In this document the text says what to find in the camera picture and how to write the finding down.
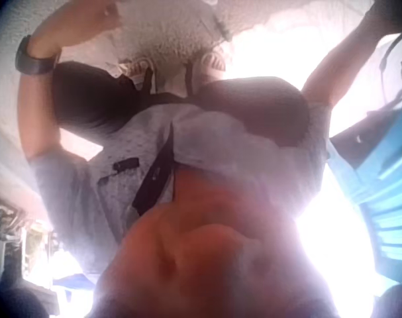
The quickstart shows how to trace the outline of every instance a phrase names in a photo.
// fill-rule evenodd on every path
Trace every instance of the black strap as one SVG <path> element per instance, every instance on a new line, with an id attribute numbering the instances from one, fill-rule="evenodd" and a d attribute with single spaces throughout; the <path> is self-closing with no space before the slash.
<path id="1" fill-rule="evenodd" d="M 174 131 L 170 125 L 168 139 L 146 174 L 132 203 L 140 216 L 155 206 L 166 187 L 174 166 L 173 145 Z"/>

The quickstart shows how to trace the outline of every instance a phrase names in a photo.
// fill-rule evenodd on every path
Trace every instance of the gray shirt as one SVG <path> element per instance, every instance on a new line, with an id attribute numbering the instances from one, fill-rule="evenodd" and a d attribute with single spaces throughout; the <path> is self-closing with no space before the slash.
<path id="1" fill-rule="evenodd" d="M 194 105 L 158 105 L 133 117 L 89 162 L 62 149 L 30 163 L 50 220 L 83 271 L 96 278 L 112 261 L 139 216 L 132 201 L 174 127 L 180 164 L 261 187 L 281 211 L 297 217 L 319 192 L 327 160 L 330 107 L 310 105 L 309 131 L 297 147 L 246 132 L 229 115 Z M 139 167 L 116 174 L 115 162 L 138 158 Z M 173 178 L 159 202 L 170 202 Z"/>

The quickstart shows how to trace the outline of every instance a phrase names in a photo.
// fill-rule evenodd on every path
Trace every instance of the bright light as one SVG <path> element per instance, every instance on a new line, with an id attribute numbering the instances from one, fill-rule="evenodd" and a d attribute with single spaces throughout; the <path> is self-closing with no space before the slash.
<path id="1" fill-rule="evenodd" d="M 328 167 L 322 189 L 298 220 L 303 245 L 327 281 L 340 316 L 369 317 L 376 272 L 366 226 Z"/>

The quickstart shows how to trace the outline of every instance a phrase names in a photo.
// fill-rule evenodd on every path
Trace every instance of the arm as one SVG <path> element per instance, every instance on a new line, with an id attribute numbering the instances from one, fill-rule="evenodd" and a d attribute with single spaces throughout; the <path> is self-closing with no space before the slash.
<path id="1" fill-rule="evenodd" d="M 309 103 L 334 107 L 348 92 L 379 41 L 398 30 L 377 13 L 368 13 L 360 25 L 324 58 L 302 89 Z"/>
<path id="2" fill-rule="evenodd" d="M 113 0 L 76 0 L 48 17 L 32 35 L 27 54 L 33 58 L 57 55 L 65 46 L 90 40 L 119 26 Z M 60 131 L 52 104 L 52 72 L 22 75 L 18 97 L 19 132 L 27 159 L 59 146 Z"/>

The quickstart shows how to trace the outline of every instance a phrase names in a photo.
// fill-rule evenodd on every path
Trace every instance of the hand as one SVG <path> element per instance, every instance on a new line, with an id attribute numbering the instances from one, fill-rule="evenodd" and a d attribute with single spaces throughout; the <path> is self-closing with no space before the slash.
<path id="1" fill-rule="evenodd" d="M 65 46 L 86 42 L 120 26 L 116 0 L 71 0 L 50 15 L 34 32 L 28 54 L 55 56 Z"/>

